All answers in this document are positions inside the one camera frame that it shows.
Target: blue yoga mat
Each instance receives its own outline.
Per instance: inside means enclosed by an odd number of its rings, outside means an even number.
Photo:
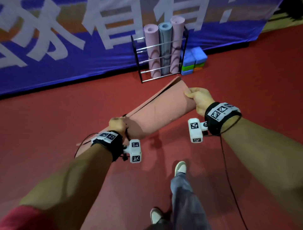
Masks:
[[[169,22],[159,24],[159,41],[160,43],[171,42],[172,25]],[[171,43],[160,45],[160,56],[171,54]],[[170,65],[170,56],[161,58],[161,67]],[[169,74],[169,67],[161,69],[161,75]]]

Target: green yoga block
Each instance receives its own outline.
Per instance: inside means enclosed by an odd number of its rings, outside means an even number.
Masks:
[[[204,62],[204,63],[201,63],[201,64],[197,64],[197,65],[195,65],[195,68],[196,68],[196,67],[203,67],[204,64],[205,64],[205,62]]]
[[[187,71],[187,70],[191,70],[194,69],[195,65],[191,65],[191,66],[182,66],[182,70],[183,71]]]

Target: yoga mat rack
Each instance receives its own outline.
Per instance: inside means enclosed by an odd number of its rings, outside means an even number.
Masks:
[[[152,48],[152,47],[155,47],[155,46],[160,46],[160,45],[167,44],[167,43],[172,43],[172,42],[175,42],[175,41],[178,41],[178,40],[171,41],[171,42],[165,42],[165,43],[161,43],[161,44],[157,44],[157,45],[153,45],[153,46],[147,46],[147,47],[143,47],[143,48],[137,49],[137,48],[136,48],[135,41],[136,41],[136,40],[141,40],[141,39],[145,39],[145,37],[141,37],[141,38],[136,38],[136,39],[134,39],[133,36],[131,35],[132,47],[133,47],[133,51],[134,51],[134,55],[135,55],[135,59],[136,59],[136,64],[137,64],[137,68],[138,68],[138,74],[139,74],[141,83],[147,82],[147,81],[151,81],[151,80],[155,80],[155,79],[158,79],[158,78],[167,77],[167,76],[171,76],[171,75],[174,75],[174,74],[181,73],[181,69],[182,69],[182,66],[183,66],[183,60],[184,60],[185,49],[186,49],[187,40],[188,40],[188,30],[187,30],[186,27],[184,27],[183,38],[181,39],[181,40],[185,40],[184,47],[183,47],[183,44],[181,45],[181,50],[183,51],[183,56],[182,56],[181,62],[179,63],[179,72],[177,72],[177,73],[170,73],[170,74],[167,74],[167,75],[164,75],[164,76],[161,76],[161,77],[151,78],[151,79],[148,79],[148,80],[144,80],[144,81],[143,81],[142,75],[141,75],[142,73],[147,73],[147,72],[151,72],[151,71],[153,71],[153,70],[158,70],[158,69],[162,69],[162,68],[165,68],[165,67],[170,67],[170,65],[169,65],[169,66],[163,66],[163,67],[161,67],[161,68],[156,68],[156,69],[150,69],[150,70],[146,70],[146,71],[141,71],[140,64],[145,63],[145,62],[148,62],[148,61],[150,61],[150,60],[156,60],[156,59],[160,59],[160,58],[164,58],[164,57],[169,57],[169,56],[171,56],[172,54],[170,54],[170,55],[165,55],[165,56],[161,56],[161,57],[158,57],[158,58],[147,59],[147,60],[144,60],[144,61],[140,61],[140,62],[139,62],[138,53],[147,52],[147,49],[148,49],[148,48]]]

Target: forearm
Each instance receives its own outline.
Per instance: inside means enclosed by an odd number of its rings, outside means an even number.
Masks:
[[[96,200],[112,154],[93,145],[69,166],[39,183],[20,202],[45,210],[60,229],[80,229]]]
[[[238,117],[232,117],[221,131]],[[222,134],[246,168],[298,219],[303,218],[303,146],[244,118]]]

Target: red sleeve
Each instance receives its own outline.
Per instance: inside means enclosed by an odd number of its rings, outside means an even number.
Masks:
[[[41,210],[19,206],[0,221],[0,230],[58,230],[53,220]]]

